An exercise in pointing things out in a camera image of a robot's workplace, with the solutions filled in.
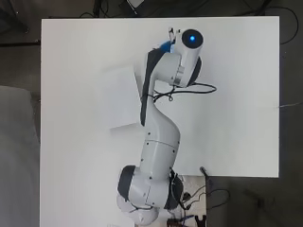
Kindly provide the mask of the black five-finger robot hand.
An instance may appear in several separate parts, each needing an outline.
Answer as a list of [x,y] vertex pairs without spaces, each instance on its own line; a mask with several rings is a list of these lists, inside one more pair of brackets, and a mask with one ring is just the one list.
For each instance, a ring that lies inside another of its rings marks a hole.
[[181,40],[181,30],[174,29],[173,27],[169,28],[169,41],[172,44],[176,44]]

